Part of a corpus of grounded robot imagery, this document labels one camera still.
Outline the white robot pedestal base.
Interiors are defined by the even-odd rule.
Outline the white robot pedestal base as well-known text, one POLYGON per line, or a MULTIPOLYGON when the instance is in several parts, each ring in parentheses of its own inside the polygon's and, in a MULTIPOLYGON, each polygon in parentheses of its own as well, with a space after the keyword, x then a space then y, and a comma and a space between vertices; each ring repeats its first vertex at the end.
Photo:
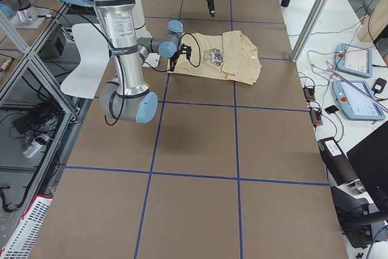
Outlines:
MULTIPOLYGON (((134 32, 136 34, 136 41, 135 44, 131 44, 129 45, 129 47, 134 50, 134 47, 137 45, 137 40, 139 38, 153 38, 153 36, 147 30, 146 27, 141 0, 135 0, 135 6, 132 9, 132 19, 134 25, 134 32)), ((156 52, 150 52, 147 55, 143 66, 150 67, 152 69, 157 69, 159 66, 159 60, 160 56, 156 52)))

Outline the black monitor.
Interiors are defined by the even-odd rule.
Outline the black monitor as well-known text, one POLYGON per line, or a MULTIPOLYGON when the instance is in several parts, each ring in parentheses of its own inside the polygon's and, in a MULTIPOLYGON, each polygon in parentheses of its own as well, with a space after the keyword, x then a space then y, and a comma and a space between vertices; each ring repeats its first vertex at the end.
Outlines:
POLYGON ((347 152, 349 162, 380 210, 387 209, 387 123, 347 152))

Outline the white curved plastic sheet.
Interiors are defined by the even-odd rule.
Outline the white curved plastic sheet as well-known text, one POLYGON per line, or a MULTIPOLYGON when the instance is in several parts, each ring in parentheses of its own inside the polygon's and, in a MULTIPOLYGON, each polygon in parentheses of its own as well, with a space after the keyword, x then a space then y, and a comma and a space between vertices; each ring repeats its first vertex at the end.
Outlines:
POLYGON ((80 98, 95 97, 110 59, 109 45, 100 31, 101 26, 98 24, 83 23, 72 27, 80 63, 63 80, 63 93, 80 98))

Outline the blue teach pendant far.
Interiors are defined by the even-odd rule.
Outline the blue teach pendant far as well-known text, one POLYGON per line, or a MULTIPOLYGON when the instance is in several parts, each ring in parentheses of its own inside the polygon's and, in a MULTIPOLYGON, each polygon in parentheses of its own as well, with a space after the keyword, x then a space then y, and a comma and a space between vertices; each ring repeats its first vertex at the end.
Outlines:
POLYGON ((341 43, 335 53, 336 69, 362 78, 372 76, 372 54, 370 49, 341 43))

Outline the blue teach pendant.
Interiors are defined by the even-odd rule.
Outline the blue teach pendant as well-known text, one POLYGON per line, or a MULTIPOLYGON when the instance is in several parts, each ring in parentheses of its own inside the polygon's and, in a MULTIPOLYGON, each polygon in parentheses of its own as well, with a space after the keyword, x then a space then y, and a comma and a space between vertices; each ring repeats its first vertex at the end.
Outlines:
POLYGON ((365 81, 335 80, 332 90, 339 108, 347 119, 355 121, 382 121, 386 118, 382 108, 372 100, 368 84, 365 81))
POLYGON ((370 49, 341 43, 335 53, 336 69, 362 78, 372 76, 372 54, 370 49))

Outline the yellow long sleeve shirt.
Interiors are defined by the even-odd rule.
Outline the yellow long sleeve shirt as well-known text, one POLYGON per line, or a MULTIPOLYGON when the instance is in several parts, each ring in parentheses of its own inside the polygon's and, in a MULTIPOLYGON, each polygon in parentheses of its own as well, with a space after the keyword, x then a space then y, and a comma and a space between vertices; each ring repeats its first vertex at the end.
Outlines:
POLYGON ((190 61, 178 59, 172 73, 220 80, 237 81, 250 86, 261 71, 258 48, 241 31, 224 32, 219 36, 192 33, 182 42, 192 47, 190 61))

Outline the blue teach pendant near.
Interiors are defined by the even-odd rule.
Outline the blue teach pendant near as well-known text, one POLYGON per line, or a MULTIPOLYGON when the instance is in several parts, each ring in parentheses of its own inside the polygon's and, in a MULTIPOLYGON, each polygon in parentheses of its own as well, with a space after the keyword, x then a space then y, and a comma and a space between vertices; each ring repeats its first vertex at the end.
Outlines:
POLYGON ((382 108, 372 100, 368 84, 365 81, 335 80, 332 90, 339 108, 347 119, 355 121, 382 121, 386 118, 382 108))

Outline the white power strip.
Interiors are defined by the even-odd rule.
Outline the white power strip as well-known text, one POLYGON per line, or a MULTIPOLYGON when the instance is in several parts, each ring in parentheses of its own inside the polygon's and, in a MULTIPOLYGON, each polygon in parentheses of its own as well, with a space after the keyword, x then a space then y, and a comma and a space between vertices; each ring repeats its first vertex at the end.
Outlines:
POLYGON ((32 158, 41 149, 42 144, 33 141, 31 145, 22 153, 25 158, 32 158))

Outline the aluminium frame post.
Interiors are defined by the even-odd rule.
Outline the aluminium frame post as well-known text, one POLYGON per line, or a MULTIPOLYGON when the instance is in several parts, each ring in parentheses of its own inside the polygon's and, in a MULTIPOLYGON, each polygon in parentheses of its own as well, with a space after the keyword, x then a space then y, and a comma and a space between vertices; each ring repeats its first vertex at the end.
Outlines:
POLYGON ((303 29, 296 41, 296 44, 290 55, 290 61, 296 63, 300 54, 302 53, 307 41, 312 33, 314 26, 316 25, 320 14, 328 0, 315 0, 312 9, 306 19, 303 29))

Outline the white plastic basket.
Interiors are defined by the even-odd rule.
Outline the white plastic basket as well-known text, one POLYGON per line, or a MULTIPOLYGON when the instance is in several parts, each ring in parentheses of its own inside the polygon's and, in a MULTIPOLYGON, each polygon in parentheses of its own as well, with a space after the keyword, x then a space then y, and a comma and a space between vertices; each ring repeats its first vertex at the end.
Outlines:
POLYGON ((1 258, 28 258, 49 211, 52 199, 53 197, 45 195, 34 197, 7 244, 1 248, 1 258))

